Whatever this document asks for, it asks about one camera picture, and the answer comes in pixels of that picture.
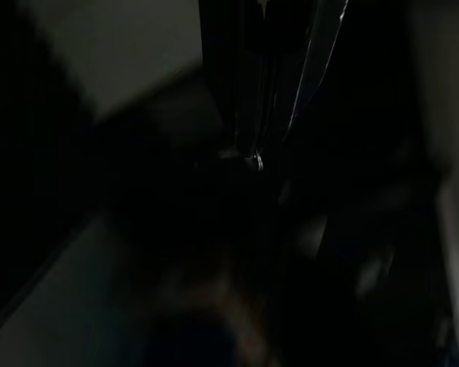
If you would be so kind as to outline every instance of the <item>white wall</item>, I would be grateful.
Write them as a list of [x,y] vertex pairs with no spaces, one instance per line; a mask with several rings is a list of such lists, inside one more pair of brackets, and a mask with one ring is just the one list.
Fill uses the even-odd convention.
[[459,4],[419,2],[411,21],[431,152],[451,168],[439,218],[459,340]]
[[116,287],[121,244],[99,216],[67,246],[0,329],[0,367],[136,366],[137,327]]

